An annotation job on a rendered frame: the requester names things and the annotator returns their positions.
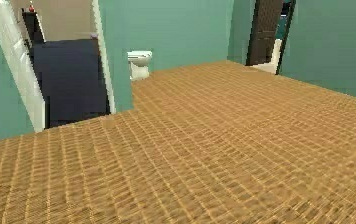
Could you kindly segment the white toilet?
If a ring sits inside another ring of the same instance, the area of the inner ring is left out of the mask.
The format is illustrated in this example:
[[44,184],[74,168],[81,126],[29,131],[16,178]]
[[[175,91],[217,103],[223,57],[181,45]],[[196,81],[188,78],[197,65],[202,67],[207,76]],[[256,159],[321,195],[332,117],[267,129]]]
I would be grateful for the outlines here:
[[149,76],[149,63],[152,59],[151,51],[129,51],[128,62],[130,79],[132,81],[147,78]]

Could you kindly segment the white room door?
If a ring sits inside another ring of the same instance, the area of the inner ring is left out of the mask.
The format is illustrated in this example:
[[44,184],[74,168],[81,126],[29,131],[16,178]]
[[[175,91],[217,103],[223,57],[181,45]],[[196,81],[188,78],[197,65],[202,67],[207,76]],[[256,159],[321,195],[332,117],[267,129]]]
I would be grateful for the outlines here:
[[0,46],[35,132],[45,129],[45,101],[8,0],[0,0]]

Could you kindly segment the black cabinet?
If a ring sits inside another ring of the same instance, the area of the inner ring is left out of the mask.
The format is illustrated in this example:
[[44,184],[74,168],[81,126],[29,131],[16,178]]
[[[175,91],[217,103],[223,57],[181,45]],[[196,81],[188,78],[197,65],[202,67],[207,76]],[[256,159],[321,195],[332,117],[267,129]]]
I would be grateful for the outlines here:
[[32,44],[44,44],[45,39],[36,12],[22,10],[22,17]]

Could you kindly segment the dark brown room door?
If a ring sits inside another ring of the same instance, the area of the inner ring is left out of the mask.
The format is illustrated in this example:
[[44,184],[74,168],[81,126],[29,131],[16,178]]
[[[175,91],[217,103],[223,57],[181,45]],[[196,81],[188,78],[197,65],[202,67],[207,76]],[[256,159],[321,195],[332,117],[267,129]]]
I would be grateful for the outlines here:
[[282,0],[256,0],[246,64],[269,63],[282,10]]

